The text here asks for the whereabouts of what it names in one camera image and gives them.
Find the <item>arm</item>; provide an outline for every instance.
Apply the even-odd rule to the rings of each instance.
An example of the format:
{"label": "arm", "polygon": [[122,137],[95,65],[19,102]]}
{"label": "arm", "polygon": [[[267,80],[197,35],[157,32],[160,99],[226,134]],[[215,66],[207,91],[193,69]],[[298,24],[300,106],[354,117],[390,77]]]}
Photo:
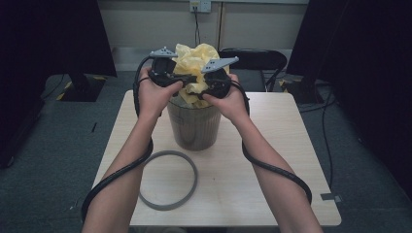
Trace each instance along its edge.
{"label": "arm", "polygon": [[[142,69],[141,79],[148,76]],[[162,88],[150,80],[140,83],[140,115],[119,154],[103,178],[138,159],[146,151],[157,118],[173,93],[182,88],[177,82]],[[143,165],[129,171],[104,188],[91,202],[83,232],[127,232],[142,180]]]}
{"label": "arm", "polygon": [[[260,134],[249,118],[242,94],[232,87],[224,99],[203,98],[217,106],[239,131],[248,152],[256,159],[293,173],[291,166]],[[253,165],[260,188],[282,232],[322,232],[300,186],[290,180]]]}

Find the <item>wall outlet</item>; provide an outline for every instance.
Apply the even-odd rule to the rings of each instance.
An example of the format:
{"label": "wall outlet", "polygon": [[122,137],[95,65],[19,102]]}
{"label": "wall outlet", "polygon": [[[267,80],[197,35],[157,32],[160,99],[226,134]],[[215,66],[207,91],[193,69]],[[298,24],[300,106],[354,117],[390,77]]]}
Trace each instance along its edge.
{"label": "wall outlet", "polygon": [[211,0],[190,0],[189,1],[189,10],[194,12],[196,9],[199,13],[211,13],[212,12],[212,2]]}
{"label": "wall outlet", "polygon": [[200,1],[200,12],[201,13],[210,13],[212,11],[212,3],[210,0]]}
{"label": "wall outlet", "polygon": [[189,1],[189,10],[191,12],[194,12],[194,9],[196,9],[198,12],[200,12],[200,3],[201,3],[201,1],[190,0]]}

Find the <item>chair backrest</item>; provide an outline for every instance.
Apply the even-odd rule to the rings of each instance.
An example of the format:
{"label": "chair backrest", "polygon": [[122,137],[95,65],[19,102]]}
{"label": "chair backrest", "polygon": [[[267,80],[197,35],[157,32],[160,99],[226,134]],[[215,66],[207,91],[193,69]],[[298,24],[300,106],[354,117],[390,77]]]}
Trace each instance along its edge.
{"label": "chair backrest", "polygon": [[231,69],[273,70],[275,73],[265,83],[267,91],[273,91],[276,76],[285,68],[288,59],[275,50],[223,49],[219,51],[221,58],[239,57],[239,61],[231,64]]}

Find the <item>person's left hand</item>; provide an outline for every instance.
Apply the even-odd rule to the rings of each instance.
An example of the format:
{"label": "person's left hand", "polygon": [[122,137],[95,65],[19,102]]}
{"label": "person's left hand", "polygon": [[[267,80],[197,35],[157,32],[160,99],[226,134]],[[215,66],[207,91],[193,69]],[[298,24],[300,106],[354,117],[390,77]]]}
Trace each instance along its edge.
{"label": "person's left hand", "polygon": [[[142,68],[140,71],[140,80],[147,78],[150,71],[150,67]],[[170,97],[182,87],[183,82],[176,82],[167,87],[160,87],[153,83],[151,79],[141,81],[139,87],[140,117],[148,116],[158,118],[161,111],[167,106]]]}

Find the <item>forearm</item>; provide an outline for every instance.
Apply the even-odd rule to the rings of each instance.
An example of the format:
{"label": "forearm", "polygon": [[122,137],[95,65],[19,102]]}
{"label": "forearm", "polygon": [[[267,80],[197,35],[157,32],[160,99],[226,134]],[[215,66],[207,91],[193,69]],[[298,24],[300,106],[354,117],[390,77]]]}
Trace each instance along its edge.
{"label": "forearm", "polygon": [[[293,173],[288,162],[270,146],[249,117],[239,117],[233,124],[251,156]],[[282,232],[322,232],[300,186],[257,165],[253,167],[263,195]]]}
{"label": "forearm", "polygon": [[[147,150],[157,117],[140,117],[104,178],[140,158]],[[106,186],[91,202],[83,232],[127,232],[136,206],[143,165]]]}

